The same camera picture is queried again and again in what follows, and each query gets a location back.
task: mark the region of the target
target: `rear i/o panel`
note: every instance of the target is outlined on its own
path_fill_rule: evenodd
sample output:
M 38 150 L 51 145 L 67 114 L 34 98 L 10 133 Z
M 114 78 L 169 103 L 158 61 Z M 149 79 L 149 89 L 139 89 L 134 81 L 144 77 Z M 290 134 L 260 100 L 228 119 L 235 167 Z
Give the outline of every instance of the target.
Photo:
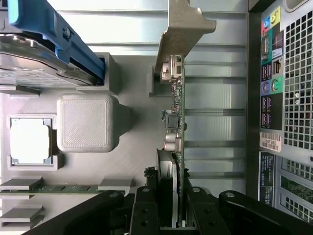
M 262 14 L 260 148 L 313 166 L 313 1 L 284 2 Z

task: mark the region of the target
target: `barcode sticker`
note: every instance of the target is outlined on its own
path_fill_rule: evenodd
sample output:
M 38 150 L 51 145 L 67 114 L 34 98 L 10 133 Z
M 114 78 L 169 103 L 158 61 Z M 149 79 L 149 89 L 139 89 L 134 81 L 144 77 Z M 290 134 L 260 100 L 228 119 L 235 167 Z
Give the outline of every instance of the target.
M 260 132 L 260 147 L 280 152 L 282 150 L 282 138 L 278 134 Z

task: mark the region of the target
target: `screw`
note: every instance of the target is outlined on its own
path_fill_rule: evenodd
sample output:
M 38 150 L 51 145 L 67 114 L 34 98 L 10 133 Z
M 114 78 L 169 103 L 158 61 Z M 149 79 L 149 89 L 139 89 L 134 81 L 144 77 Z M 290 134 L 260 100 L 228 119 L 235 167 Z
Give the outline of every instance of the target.
M 235 195 L 232 192 L 227 192 L 225 195 L 227 197 L 235 197 Z
M 65 28 L 65 35 L 69 38 L 70 37 L 70 29 Z
M 192 188 L 193 192 L 200 192 L 200 188 Z
M 110 194 L 110 197 L 117 197 L 117 196 L 118 196 L 117 192 Z

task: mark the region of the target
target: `metal mesh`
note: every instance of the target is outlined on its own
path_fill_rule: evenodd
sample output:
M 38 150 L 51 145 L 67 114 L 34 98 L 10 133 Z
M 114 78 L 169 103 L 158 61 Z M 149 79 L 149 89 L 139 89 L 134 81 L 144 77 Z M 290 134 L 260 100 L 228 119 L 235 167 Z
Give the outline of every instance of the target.
M 286 28 L 284 144 L 313 150 L 312 11 Z
M 287 171 L 313 181 L 313 167 L 309 167 L 293 161 L 287 161 Z
M 289 211 L 296 214 L 298 217 L 303 219 L 305 222 L 313 224 L 313 211 L 296 203 L 292 199 L 286 197 L 286 204 L 284 205 Z

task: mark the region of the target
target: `metal bracket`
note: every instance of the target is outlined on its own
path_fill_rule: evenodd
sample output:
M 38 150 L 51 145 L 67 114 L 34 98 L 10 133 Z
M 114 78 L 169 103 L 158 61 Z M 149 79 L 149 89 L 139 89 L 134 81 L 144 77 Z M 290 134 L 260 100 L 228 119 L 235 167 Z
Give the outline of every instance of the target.
M 160 74 L 170 55 L 187 56 L 206 33 L 213 33 L 216 21 L 206 20 L 199 8 L 190 7 L 190 0 L 169 0 L 168 28 L 162 34 L 155 73 Z
M 46 0 L 8 1 L 10 25 L 27 32 L 42 34 L 55 45 L 55 55 L 65 63 L 70 58 L 104 79 L 105 64 L 83 42 L 63 17 Z

